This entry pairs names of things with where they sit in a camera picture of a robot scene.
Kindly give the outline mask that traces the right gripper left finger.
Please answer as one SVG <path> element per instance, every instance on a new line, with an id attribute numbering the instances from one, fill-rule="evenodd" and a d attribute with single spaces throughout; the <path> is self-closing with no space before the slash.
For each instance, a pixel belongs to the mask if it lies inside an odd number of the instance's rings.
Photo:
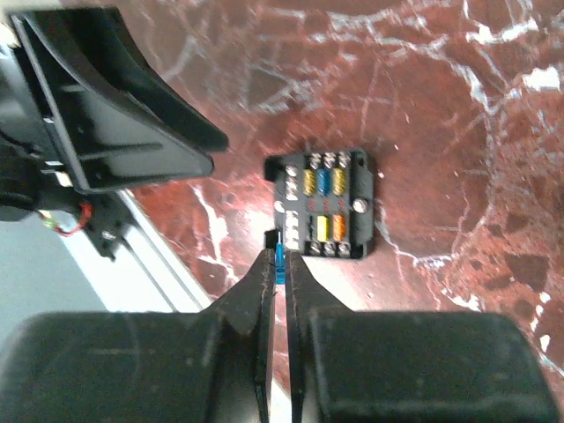
<path id="1" fill-rule="evenodd" d="M 204 312 L 220 319 L 209 404 L 211 422 L 268 422 L 273 379 L 274 251 Z"/>

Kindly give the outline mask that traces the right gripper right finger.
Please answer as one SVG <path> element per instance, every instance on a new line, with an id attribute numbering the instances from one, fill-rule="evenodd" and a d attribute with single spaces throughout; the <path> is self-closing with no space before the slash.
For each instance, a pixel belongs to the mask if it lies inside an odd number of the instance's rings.
<path id="1" fill-rule="evenodd" d="M 299 253 L 287 251 L 285 267 L 292 421 L 316 422 L 315 342 L 310 320 L 319 311 L 351 314 L 352 310 L 314 278 Z"/>

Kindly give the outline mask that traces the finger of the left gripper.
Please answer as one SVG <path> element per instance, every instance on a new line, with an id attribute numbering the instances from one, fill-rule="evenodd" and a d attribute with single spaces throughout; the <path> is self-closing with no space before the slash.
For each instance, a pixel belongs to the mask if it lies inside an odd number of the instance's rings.
<path id="1" fill-rule="evenodd" d="M 95 70 L 65 23 L 66 10 L 8 14 L 9 142 L 61 163 L 85 194 L 210 175 L 212 152 Z"/>
<path id="2" fill-rule="evenodd" d="M 111 86 L 128 93 L 200 150 L 227 149 L 228 136 L 172 89 L 145 60 L 116 7 L 67 9 L 65 23 L 89 62 Z"/>

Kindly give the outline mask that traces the small blue fuse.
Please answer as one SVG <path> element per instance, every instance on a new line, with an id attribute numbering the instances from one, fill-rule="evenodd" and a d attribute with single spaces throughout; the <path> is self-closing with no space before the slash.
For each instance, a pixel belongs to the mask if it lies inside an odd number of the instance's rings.
<path id="1" fill-rule="evenodd" d="M 275 246 L 275 284 L 283 286 L 286 283 L 286 251 L 283 243 L 282 232 L 278 231 Z"/>

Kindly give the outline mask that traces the yellow blade fuse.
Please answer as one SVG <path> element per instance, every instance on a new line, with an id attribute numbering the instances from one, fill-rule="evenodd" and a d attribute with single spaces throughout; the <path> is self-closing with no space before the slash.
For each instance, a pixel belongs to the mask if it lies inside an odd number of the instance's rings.
<path id="1" fill-rule="evenodd" d="M 330 239 L 330 218 L 325 215 L 316 217 L 316 239 L 327 242 Z"/>

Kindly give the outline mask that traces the black fuse box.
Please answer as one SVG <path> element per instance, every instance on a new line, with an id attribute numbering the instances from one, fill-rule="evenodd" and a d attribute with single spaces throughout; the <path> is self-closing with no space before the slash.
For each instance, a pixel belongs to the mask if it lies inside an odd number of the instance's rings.
<path id="1" fill-rule="evenodd" d="M 332 169 L 340 167 L 346 173 L 343 196 L 332 192 Z M 303 170 L 330 170 L 330 194 L 317 192 L 307 197 L 303 192 Z M 263 166 L 264 179 L 273 186 L 274 228 L 265 233 L 265 246 L 274 248 L 278 231 L 282 232 L 285 250 L 302 256 L 359 260 L 375 245 L 375 175 L 374 161 L 360 148 L 336 151 L 295 152 L 268 157 Z M 335 214 L 346 221 L 346 236 L 333 240 L 332 222 Z M 316 217 L 330 218 L 330 239 L 316 239 Z"/>

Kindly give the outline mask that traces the blue blade fuse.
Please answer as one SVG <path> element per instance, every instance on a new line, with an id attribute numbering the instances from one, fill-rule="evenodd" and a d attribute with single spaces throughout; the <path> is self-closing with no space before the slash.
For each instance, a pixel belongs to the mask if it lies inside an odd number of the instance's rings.
<path id="1" fill-rule="evenodd" d="M 330 170 L 318 169 L 316 174 L 317 192 L 326 197 L 330 194 Z"/>

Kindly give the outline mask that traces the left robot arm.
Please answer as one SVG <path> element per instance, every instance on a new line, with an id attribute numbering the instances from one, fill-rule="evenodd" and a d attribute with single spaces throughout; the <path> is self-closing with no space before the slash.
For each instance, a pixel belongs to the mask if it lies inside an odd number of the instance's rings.
<path id="1" fill-rule="evenodd" d="M 118 9 L 12 10 L 1 27 L 2 220 L 212 173 L 227 135 L 152 69 Z"/>

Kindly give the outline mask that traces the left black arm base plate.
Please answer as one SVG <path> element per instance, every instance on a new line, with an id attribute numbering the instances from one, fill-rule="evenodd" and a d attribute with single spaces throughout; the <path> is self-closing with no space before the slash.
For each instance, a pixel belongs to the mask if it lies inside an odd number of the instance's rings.
<path id="1" fill-rule="evenodd" d="M 85 225 L 85 234 L 100 256 L 114 261 L 125 230 L 132 223 L 130 209 L 117 193 L 93 195 L 87 199 L 92 206 L 92 217 Z"/>

